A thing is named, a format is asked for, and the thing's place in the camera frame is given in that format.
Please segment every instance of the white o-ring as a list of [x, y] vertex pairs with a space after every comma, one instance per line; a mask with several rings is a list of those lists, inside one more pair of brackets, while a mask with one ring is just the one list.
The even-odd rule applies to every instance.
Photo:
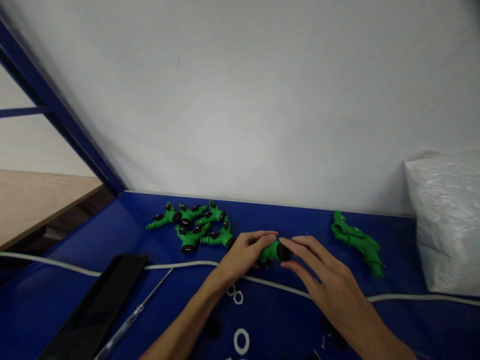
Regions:
[[[238, 343], [240, 334], [245, 337], [245, 345], [242, 348], [240, 348]], [[235, 347], [235, 351], [239, 355], [245, 355], [247, 353], [250, 347], [250, 338], [247, 330], [245, 330], [244, 328], [239, 328], [237, 331], [235, 331], [235, 335], [233, 336], [233, 346]]]
[[[241, 296], [241, 299], [240, 299], [240, 300], [237, 300], [237, 295], [238, 295], [238, 294], [240, 294], [240, 296]], [[242, 305], [242, 304], [244, 303], [244, 294], [243, 294], [240, 290], [238, 290], [237, 292], [235, 292], [235, 293], [233, 294], [233, 301], [234, 301], [235, 304], [237, 304], [237, 305]]]
[[229, 287], [227, 290], [226, 290], [226, 294], [229, 296], [229, 297], [232, 297], [236, 292], [236, 289], [235, 289], [235, 284], [233, 284], [231, 287]]

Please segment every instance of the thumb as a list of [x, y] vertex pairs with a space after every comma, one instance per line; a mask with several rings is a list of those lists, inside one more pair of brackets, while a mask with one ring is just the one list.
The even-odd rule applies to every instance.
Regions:
[[310, 296], [317, 294], [320, 290], [320, 284], [312, 274], [310, 274], [301, 264], [296, 261], [284, 261], [280, 264], [281, 267], [292, 270], [300, 280], [305, 284]]
[[259, 238], [256, 243], [252, 244], [252, 246], [255, 248], [256, 251], [258, 251], [258, 253], [260, 253], [263, 249], [270, 246], [270, 244], [273, 243], [276, 239], [277, 237], [273, 234], [265, 235]]

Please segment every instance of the smartphone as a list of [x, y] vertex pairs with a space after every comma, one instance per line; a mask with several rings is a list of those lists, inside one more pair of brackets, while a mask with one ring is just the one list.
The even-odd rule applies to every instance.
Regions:
[[146, 263], [143, 255], [115, 256], [38, 359], [92, 359]]

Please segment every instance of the green hose connector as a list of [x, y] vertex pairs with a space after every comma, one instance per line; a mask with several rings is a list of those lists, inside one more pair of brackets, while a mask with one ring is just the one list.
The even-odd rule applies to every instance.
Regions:
[[278, 261], [288, 261], [290, 260], [290, 256], [292, 252], [287, 249], [280, 241], [274, 241], [270, 244], [270, 246], [264, 248], [260, 256], [258, 257], [259, 263], [268, 262], [269, 259], [273, 258]]
[[204, 213], [203, 217], [200, 220], [195, 221], [195, 225], [203, 225], [207, 223], [212, 223], [214, 221], [222, 222], [225, 219], [227, 213], [220, 210], [213, 200], [210, 200], [208, 204], [210, 205], [210, 210]]
[[181, 252], [184, 254], [193, 253], [197, 247], [198, 241], [207, 233], [212, 227], [211, 224], [197, 226], [193, 231], [188, 231], [182, 225], [175, 226], [176, 234], [181, 240]]
[[200, 216], [203, 212], [207, 211], [208, 206], [200, 206], [200, 205], [195, 205], [192, 207], [190, 210], [187, 205], [180, 204], [180, 214], [181, 214], [181, 220], [180, 223], [184, 226], [189, 226], [192, 223], [192, 220], [195, 219], [196, 217]]
[[200, 239], [201, 244], [209, 245], [223, 245], [227, 249], [230, 249], [235, 242], [235, 237], [231, 232], [231, 225], [229, 217], [225, 216], [221, 223], [221, 229], [218, 232], [211, 232], [208, 236], [204, 236]]
[[175, 211], [174, 206], [171, 202], [165, 204], [165, 214], [159, 214], [153, 217], [153, 222], [149, 223], [146, 226], [147, 230], [152, 230], [155, 228], [160, 228], [168, 223], [178, 223], [182, 215], [179, 212]]
[[366, 235], [358, 227], [347, 225], [347, 218], [340, 211], [333, 212], [333, 223], [331, 229], [336, 239], [343, 241], [351, 248], [355, 248], [363, 255], [365, 261], [370, 267], [370, 271], [377, 278], [383, 278], [383, 263], [380, 260], [378, 252], [380, 245], [370, 235]]

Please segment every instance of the finger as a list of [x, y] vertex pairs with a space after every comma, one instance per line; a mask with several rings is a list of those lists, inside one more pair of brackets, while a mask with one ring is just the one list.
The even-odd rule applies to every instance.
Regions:
[[266, 231], [266, 230], [259, 230], [259, 231], [254, 231], [254, 232], [244, 232], [240, 234], [237, 238], [237, 240], [240, 240], [240, 242], [243, 243], [243, 245], [249, 245], [252, 240], [257, 240], [261, 238], [262, 236], [267, 236], [267, 235], [275, 235], [278, 236], [277, 231]]
[[260, 254], [263, 249], [270, 246], [270, 244], [273, 243], [276, 239], [277, 237], [274, 234], [265, 235], [258, 239], [256, 243], [250, 246], [253, 247], [258, 254]]
[[306, 289], [310, 295], [313, 295], [321, 289], [321, 285], [315, 279], [312, 274], [310, 274], [307, 269], [305, 269], [301, 264], [296, 261], [283, 261], [280, 264], [281, 267], [292, 270], [300, 280], [305, 284]]
[[330, 273], [325, 264], [305, 246], [297, 244], [284, 237], [281, 237], [279, 240], [286, 248], [290, 249], [292, 253], [298, 255], [298, 257], [302, 259], [322, 281], [329, 277]]
[[336, 258], [313, 236], [294, 236], [291, 240], [310, 250], [328, 268], [332, 268], [335, 265]]
[[254, 231], [254, 232], [247, 232], [248, 239], [260, 239], [262, 236], [267, 236], [267, 235], [275, 235], [278, 236], [278, 231], [272, 231], [272, 230], [259, 230], [259, 231]]

